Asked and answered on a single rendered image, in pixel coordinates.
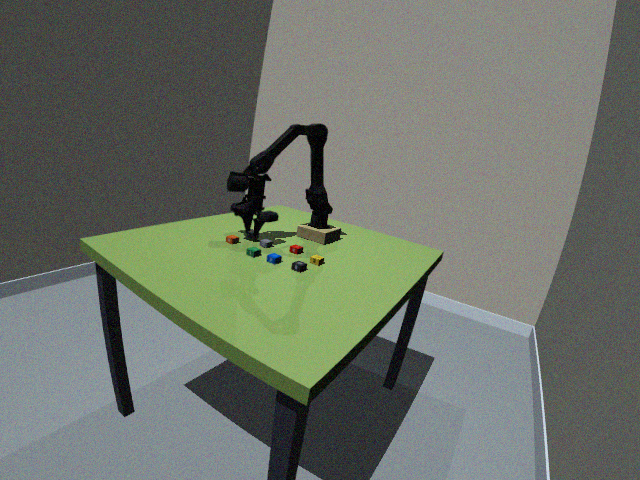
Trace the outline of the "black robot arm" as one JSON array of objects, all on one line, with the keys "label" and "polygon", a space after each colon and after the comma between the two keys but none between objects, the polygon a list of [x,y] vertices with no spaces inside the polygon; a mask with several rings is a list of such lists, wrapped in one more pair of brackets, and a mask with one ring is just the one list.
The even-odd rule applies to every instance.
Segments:
[{"label": "black robot arm", "polygon": [[[258,153],[250,160],[250,165],[241,173],[230,172],[227,180],[228,192],[248,192],[254,194],[264,194],[265,180],[272,179],[265,174],[274,162],[274,159],[299,135],[307,135],[310,146],[311,157],[311,186],[306,189],[306,198],[310,209],[313,209],[311,222],[308,226],[325,229],[327,226],[328,214],[333,208],[328,203],[326,189],[324,188],[324,162],[323,149],[328,137],[328,128],[321,123],[310,125],[291,125],[287,131],[281,135],[268,149]],[[263,176],[259,174],[264,174]],[[249,177],[248,177],[249,176]],[[248,187],[249,186],[249,187]],[[256,212],[253,199],[250,201],[243,197],[234,207],[234,216],[241,218]]]}]

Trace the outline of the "green block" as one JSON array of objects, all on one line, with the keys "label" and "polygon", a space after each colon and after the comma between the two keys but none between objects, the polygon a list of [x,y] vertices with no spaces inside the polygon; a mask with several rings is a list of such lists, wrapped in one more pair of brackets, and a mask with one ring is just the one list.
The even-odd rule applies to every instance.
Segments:
[{"label": "green block", "polygon": [[261,256],[261,249],[258,249],[256,247],[247,248],[246,255],[251,256],[253,258]]}]

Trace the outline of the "blue block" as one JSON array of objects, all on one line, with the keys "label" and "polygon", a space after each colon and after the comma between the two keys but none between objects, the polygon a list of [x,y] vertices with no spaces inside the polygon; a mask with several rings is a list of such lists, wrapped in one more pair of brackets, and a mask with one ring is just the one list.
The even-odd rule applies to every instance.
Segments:
[{"label": "blue block", "polygon": [[281,262],[281,258],[282,256],[272,253],[267,256],[267,262],[270,262],[272,264],[277,264]]}]

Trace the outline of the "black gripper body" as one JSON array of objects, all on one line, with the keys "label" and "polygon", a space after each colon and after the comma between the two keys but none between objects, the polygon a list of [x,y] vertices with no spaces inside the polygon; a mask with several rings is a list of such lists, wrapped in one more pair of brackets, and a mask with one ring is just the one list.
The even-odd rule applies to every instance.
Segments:
[{"label": "black gripper body", "polygon": [[[266,196],[264,196],[264,194],[254,194],[254,193],[248,192],[248,194],[245,194],[245,197],[247,198],[247,201],[250,201],[250,199],[253,199],[254,204],[255,204],[255,208],[256,208],[256,212],[253,212],[252,214],[257,215],[257,217],[256,217],[257,219],[260,219],[260,220],[265,221],[265,222],[278,221],[278,214],[276,212],[273,212],[271,210],[262,211],[262,210],[265,209],[265,207],[262,207],[263,206],[263,199],[266,199]],[[231,211],[234,210],[233,207],[238,203],[233,203],[231,205]]]}]

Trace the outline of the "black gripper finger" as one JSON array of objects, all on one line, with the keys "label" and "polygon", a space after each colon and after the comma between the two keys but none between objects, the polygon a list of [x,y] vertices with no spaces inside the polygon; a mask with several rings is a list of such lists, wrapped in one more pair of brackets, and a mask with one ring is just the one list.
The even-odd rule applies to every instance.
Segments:
[{"label": "black gripper finger", "polygon": [[257,218],[253,218],[254,221],[254,236],[257,236],[262,226],[265,224],[265,221],[262,221]]},{"label": "black gripper finger", "polygon": [[249,214],[245,217],[243,217],[243,221],[245,224],[245,232],[247,234],[247,231],[250,231],[250,227],[251,227],[251,223],[252,223],[252,219],[253,219],[253,214]]}]

